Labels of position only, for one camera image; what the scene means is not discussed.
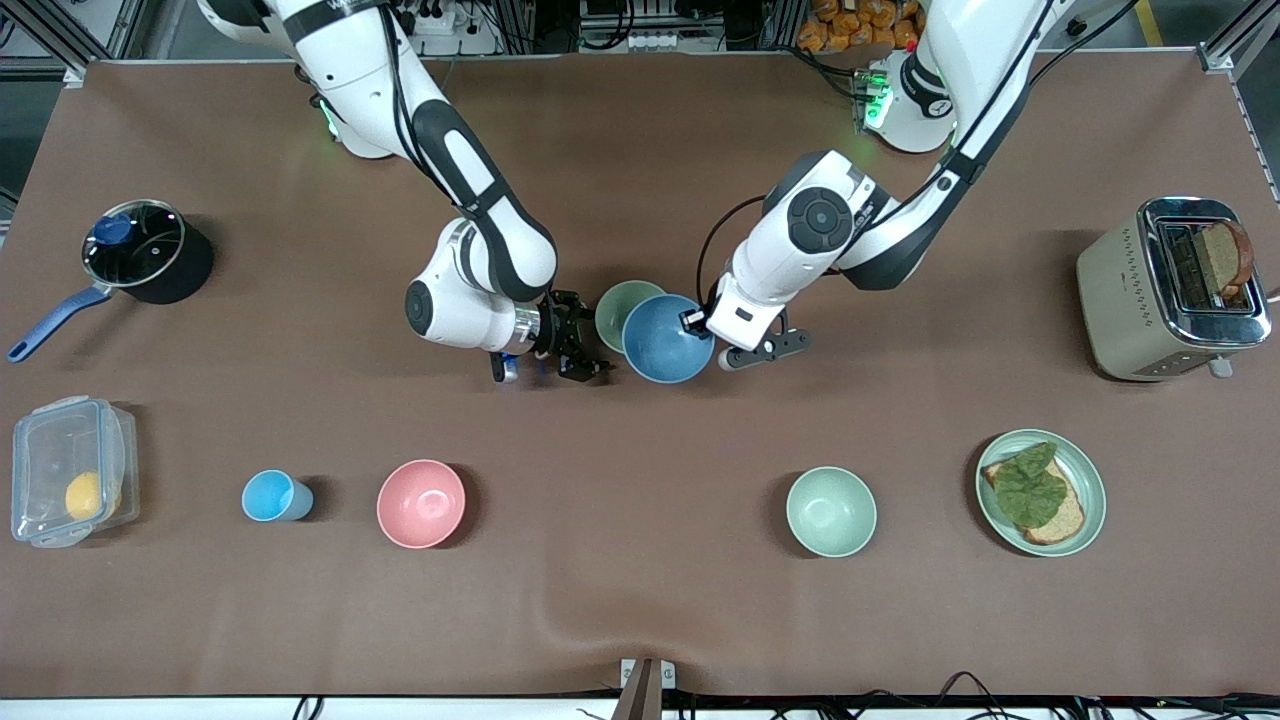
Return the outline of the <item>pink bowl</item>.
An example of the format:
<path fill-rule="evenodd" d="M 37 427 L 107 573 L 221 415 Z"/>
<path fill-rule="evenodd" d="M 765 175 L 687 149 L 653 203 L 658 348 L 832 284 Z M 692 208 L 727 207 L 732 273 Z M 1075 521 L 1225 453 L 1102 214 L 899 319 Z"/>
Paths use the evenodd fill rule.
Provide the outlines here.
<path fill-rule="evenodd" d="M 397 468 L 376 502 L 384 537 L 407 550 L 428 550 L 451 538 L 466 509 L 465 486 L 444 462 L 417 459 Z"/>

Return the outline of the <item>yellow lemon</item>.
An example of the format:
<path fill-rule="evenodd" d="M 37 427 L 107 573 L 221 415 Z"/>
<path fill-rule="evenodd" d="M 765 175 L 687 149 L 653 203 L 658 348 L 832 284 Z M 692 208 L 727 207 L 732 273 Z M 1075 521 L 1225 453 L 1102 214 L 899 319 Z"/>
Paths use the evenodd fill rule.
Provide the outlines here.
<path fill-rule="evenodd" d="M 82 471 L 67 487 L 64 495 L 67 514 L 73 521 L 95 519 L 105 505 L 101 479 L 97 471 Z"/>

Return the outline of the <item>sage green bowl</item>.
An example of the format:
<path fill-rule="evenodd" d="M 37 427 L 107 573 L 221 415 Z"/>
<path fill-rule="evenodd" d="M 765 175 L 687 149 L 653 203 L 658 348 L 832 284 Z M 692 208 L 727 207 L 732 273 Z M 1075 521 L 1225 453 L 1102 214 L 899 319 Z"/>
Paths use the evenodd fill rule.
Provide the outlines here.
<path fill-rule="evenodd" d="M 631 311 L 645 300 L 663 293 L 662 287 L 648 281 L 625 281 L 608 288 L 594 311 L 594 327 L 600 342 L 622 354 L 622 332 Z"/>

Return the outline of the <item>aluminium frame rail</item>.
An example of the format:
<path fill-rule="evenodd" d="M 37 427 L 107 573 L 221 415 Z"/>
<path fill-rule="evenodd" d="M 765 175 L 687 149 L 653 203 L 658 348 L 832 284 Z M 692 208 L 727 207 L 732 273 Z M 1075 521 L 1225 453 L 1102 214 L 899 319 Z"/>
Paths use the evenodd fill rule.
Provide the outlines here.
<path fill-rule="evenodd" d="M 123 58 L 152 0 L 0 0 L 0 60 L 65 63 L 63 44 Z"/>
<path fill-rule="evenodd" d="M 1198 44 L 1197 54 L 1206 74 L 1244 76 L 1265 46 L 1280 33 L 1280 6 L 1262 15 L 1242 14 L 1222 26 L 1210 40 Z"/>

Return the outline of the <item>pale green plate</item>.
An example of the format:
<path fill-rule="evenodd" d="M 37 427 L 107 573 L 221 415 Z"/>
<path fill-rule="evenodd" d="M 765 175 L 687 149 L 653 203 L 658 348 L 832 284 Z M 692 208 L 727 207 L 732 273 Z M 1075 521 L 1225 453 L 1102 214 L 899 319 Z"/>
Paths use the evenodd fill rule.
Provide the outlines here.
<path fill-rule="evenodd" d="M 1085 511 L 1085 524 L 1076 536 L 1060 544 L 1047 547 L 1032 544 L 1021 538 L 1021 534 L 997 509 L 995 493 L 980 474 L 983 468 L 1001 462 L 1024 448 L 1043 442 L 1055 442 L 1059 446 L 1056 459 L 1068 479 L 1075 486 Z M 1079 553 L 1094 542 L 1105 524 L 1107 498 L 1098 469 L 1071 441 L 1048 430 L 1010 430 L 992 439 L 979 456 L 974 484 L 980 511 L 991 528 L 1012 547 L 1033 556 L 1060 559 Z"/>

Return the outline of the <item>clear plastic lidded container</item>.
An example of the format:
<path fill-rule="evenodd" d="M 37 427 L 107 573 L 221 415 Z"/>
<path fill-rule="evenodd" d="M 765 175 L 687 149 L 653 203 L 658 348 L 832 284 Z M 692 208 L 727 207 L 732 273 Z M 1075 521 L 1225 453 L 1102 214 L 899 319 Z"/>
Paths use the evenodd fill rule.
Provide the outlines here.
<path fill-rule="evenodd" d="M 105 505 L 73 521 L 64 495 L 82 471 L 97 471 Z M 40 550 L 65 548 L 140 515 L 136 420 L 101 398 L 74 396 L 22 418 L 13 436 L 12 534 Z"/>

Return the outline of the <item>light blue cup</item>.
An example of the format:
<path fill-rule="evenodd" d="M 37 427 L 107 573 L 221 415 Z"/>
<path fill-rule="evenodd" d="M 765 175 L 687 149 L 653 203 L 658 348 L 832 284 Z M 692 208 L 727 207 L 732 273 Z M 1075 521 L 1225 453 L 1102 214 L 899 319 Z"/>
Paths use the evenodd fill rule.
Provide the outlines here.
<path fill-rule="evenodd" d="M 314 507 L 314 493 L 289 474 L 268 469 L 246 483 L 241 507 L 253 521 L 297 521 Z"/>

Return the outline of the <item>beige chrome toaster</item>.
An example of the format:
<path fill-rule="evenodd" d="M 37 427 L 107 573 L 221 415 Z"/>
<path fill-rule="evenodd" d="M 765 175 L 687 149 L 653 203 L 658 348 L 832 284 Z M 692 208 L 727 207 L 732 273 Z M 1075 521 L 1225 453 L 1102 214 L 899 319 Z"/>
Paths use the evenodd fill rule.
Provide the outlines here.
<path fill-rule="evenodd" d="M 1226 378 L 1231 356 L 1271 336 L 1274 323 L 1256 263 L 1231 304 L 1204 283 L 1194 236 L 1220 220 L 1239 222 L 1239 217 L 1215 199 L 1151 199 L 1082 252 L 1076 279 L 1101 372 L 1153 383 L 1207 366 L 1212 375 Z"/>

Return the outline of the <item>bag of orange buns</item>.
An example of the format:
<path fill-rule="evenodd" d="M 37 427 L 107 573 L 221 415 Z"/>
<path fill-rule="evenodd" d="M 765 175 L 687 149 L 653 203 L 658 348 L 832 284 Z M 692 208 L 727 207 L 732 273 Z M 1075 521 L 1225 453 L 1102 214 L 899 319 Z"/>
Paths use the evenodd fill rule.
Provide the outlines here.
<path fill-rule="evenodd" d="M 810 53 L 840 53 L 869 44 L 913 50 L 927 24 L 920 0 L 812 0 L 795 44 Z"/>

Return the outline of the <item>pale green bowl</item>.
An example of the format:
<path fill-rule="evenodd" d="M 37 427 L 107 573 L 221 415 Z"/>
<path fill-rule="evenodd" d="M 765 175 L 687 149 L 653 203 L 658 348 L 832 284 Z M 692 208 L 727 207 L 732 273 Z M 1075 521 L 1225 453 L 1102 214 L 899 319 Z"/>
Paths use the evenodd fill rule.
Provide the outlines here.
<path fill-rule="evenodd" d="M 791 484 L 785 516 L 792 537 L 810 553 L 846 559 L 873 538 L 879 512 L 870 487 L 844 468 L 801 473 Z"/>

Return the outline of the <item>brown table cover mat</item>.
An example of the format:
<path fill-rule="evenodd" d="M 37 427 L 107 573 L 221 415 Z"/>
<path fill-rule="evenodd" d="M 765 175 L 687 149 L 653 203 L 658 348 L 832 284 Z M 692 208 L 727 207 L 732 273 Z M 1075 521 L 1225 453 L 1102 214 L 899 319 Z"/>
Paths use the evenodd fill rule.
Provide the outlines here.
<path fill-rule="evenodd" d="M 63 91 L 0 249 L 0 697 L 594 691 L 620 660 L 699 694 L 1280 694 L 1280 337 L 1153 386 L 1091 361 L 1078 255 L 1148 199 L 1222 200 L 1280 284 L 1280 208 L 1231 81 L 1190 53 L 1078 53 L 911 278 L 824 278 L 813 347 L 659 386 L 581 386 L 404 319 L 451 205 L 334 143 L 288 64 L 101 64 Z M 170 204 L 215 251 L 177 304 L 127 293 L 6 354 L 90 286 L 118 204 Z M 17 423 L 61 398 L 136 420 L 140 515 L 65 548 L 12 534 Z M 1042 429 L 1098 469 L 1103 527 L 1033 556 L 975 497 L 984 447 Z M 378 524 L 431 459 L 466 509 L 428 550 Z M 844 468 L 870 543 L 795 541 L 791 484 Z M 253 521 L 278 469 L 314 507 Z"/>

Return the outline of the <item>glass lid blue knob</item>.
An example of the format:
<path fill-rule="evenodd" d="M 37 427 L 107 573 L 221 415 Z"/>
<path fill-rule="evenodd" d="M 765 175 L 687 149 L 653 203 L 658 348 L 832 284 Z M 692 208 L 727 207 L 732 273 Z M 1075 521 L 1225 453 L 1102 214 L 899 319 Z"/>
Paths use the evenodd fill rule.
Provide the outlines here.
<path fill-rule="evenodd" d="M 142 199 L 105 211 L 81 249 L 84 270 L 116 287 L 142 284 L 172 264 L 184 240 L 180 214 L 165 202 Z"/>

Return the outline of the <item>green lettuce leaf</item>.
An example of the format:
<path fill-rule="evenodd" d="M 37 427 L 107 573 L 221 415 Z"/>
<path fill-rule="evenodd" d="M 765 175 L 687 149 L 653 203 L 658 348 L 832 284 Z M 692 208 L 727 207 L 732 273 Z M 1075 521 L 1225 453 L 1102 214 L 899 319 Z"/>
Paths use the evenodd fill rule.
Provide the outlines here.
<path fill-rule="evenodd" d="M 1034 445 L 989 470 L 997 505 L 1016 527 L 1050 524 L 1064 505 L 1068 482 L 1052 471 L 1057 448 L 1055 442 Z"/>

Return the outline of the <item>dark crust bread slice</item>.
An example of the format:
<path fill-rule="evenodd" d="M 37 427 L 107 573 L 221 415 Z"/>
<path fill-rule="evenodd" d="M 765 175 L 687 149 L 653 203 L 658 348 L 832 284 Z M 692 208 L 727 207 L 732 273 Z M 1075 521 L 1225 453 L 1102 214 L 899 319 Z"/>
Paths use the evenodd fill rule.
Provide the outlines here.
<path fill-rule="evenodd" d="M 1254 274 L 1251 238 L 1239 222 L 1220 220 L 1194 236 L 1204 283 L 1224 302 L 1231 304 Z"/>

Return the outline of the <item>brown bread slice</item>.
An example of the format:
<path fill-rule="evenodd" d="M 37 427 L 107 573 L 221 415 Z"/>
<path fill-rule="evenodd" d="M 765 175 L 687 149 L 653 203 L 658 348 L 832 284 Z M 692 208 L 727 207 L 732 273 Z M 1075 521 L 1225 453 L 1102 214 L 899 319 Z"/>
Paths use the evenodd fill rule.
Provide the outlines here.
<path fill-rule="evenodd" d="M 992 491 L 993 491 L 993 488 L 992 488 L 992 484 L 989 483 L 989 475 L 988 475 L 988 473 L 989 473 L 989 470 L 993 466 L 998 466 L 998 464 L 1000 462 L 995 462 L 992 465 L 988 465 L 987 468 L 983 468 L 982 471 L 980 471 L 982 477 L 986 479 L 988 487 Z M 1076 536 L 1083 529 L 1083 527 L 1085 524 L 1085 511 L 1083 509 L 1082 501 L 1079 500 L 1076 488 L 1068 479 L 1068 475 L 1065 474 L 1065 470 L 1061 469 L 1057 459 L 1056 459 L 1056 466 L 1052 469 L 1052 471 L 1055 474 L 1059 474 L 1062 479 L 1065 479 L 1068 482 L 1068 497 L 1066 497 L 1064 505 L 1060 507 L 1057 515 L 1053 518 L 1053 520 L 1050 524 L 1046 524 L 1046 525 L 1043 525 L 1041 528 L 1021 528 L 1021 527 L 1016 527 L 1012 521 L 1010 521 L 1005 516 L 1012 524 L 1012 527 L 1021 534 L 1021 538 L 1024 541 L 1027 541 L 1027 542 L 1029 542 L 1032 544 L 1036 544 L 1036 546 L 1047 547 L 1047 546 L 1051 546 L 1051 544 L 1060 544 L 1060 543 L 1062 543 L 1065 541 L 1069 541 L 1074 536 Z M 1000 510 L 1000 507 L 997 505 L 997 500 L 996 500 L 996 493 L 995 493 L 995 502 L 996 502 L 997 509 Z"/>

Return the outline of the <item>blue bowl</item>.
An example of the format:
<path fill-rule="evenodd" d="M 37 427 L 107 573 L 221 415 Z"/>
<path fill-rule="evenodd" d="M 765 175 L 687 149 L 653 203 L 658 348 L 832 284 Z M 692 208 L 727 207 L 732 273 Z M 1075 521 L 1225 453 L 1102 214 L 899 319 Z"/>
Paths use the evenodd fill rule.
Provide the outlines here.
<path fill-rule="evenodd" d="M 622 331 L 623 355 L 641 377 L 659 384 L 692 379 L 710 363 L 716 342 L 710 334 L 690 333 L 682 319 L 700 310 L 682 295 L 663 293 L 641 301 Z"/>

